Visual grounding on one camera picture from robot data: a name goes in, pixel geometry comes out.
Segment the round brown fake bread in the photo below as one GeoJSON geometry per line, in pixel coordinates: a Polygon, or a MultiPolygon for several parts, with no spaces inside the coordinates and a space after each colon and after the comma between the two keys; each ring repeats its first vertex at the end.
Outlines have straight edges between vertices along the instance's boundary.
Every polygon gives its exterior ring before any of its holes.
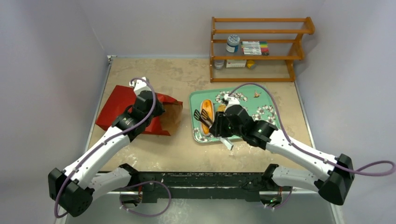
{"type": "Polygon", "coordinates": [[[225,104],[220,104],[216,110],[216,112],[224,112],[226,110],[225,104]]]}

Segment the red paper bag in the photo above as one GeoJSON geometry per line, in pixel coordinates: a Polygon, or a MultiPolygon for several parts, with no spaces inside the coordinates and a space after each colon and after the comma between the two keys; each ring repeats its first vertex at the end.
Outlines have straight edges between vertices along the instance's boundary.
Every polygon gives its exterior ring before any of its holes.
{"type": "MultiPolygon", "coordinates": [[[[143,133],[171,136],[175,134],[180,125],[183,102],[165,94],[157,93],[156,95],[159,102],[162,103],[165,113],[153,118],[143,133]]],[[[117,85],[101,109],[95,124],[106,131],[116,117],[121,115],[135,100],[136,95],[132,88],[117,85]]]]}

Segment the metal serving tongs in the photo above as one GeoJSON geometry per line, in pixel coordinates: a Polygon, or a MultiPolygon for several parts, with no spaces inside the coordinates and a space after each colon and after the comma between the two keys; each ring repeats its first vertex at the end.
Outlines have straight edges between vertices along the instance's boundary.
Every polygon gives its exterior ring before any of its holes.
{"type": "MultiPolygon", "coordinates": [[[[193,114],[194,114],[194,119],[200,121],[208,129],[213,125],[213,121],[209,117],[206,110],[202,109],[201,112],[195,110],[193,114]]],[[[223,143],[227,147],[228,150],[232,151],[234,144],[228,138],[218,137],[218,139],[220,140],[221,143],[223,143]]]]}

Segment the long glazed fake bread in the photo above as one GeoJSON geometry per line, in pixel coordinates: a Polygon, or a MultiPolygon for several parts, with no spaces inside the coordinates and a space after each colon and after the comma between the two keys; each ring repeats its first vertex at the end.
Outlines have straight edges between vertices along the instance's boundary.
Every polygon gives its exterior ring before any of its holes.
{"type": "MultiPolygon", "coordinates": [[[[204,109],[207,112],[208,117],[212,121],[214,121],[214,105],[213,105],[213,102],[211,100],[209,100],[209,99],[203,100],[202,103],[201,103],[201,106],[200,106],[200,110],[202,110],[202,109],[204,109]]],[[[209,128],[207,126],[205,126],[203,123],[201,123],[201,125],[200,125],[200,131],[201,131],[201,134],[203,136],[209,136],[210,135],[209,128]]]]}

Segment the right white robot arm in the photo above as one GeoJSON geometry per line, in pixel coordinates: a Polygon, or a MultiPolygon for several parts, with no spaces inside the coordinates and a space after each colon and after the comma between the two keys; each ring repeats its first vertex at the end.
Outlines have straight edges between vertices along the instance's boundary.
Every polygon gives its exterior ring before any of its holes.
{"type": "Polygon", "coordinates": [[[273,190],[277,186],[308,189],[319,193],[326,201],[343,205],[354,181],[352,159],[341,154],[334,156],[320,152],[284,134],[282,129],[264,120],[253,120],[240,105],[215,114],[210,133],[215,137],[233,135],[247,144],[279,154],[299,164],[305,171],[270,165],[262,177],[263,186],[273,190]]]}

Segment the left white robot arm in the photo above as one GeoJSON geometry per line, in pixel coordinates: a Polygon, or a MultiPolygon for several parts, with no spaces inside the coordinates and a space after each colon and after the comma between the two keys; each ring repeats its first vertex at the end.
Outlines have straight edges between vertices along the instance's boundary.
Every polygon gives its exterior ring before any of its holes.
{"type": "Polygon", "coordinates": [[[109,191],[122,187],[128,191],[138,188],[139,178],[131,173],[129,165],[121,166],[109,175],[96,176],[118,151],[145,131],[153,118],[164,113],[162,103],[153,91],[137,91],[135,94],[134,104],[116,118],[94,146],[63,170],[54,168],[49,172],[49,196],[55,201],[55,217],[78,217],[97,197],[109,191]],[[58,207],[66,212],[60,215],[58,207]]]}

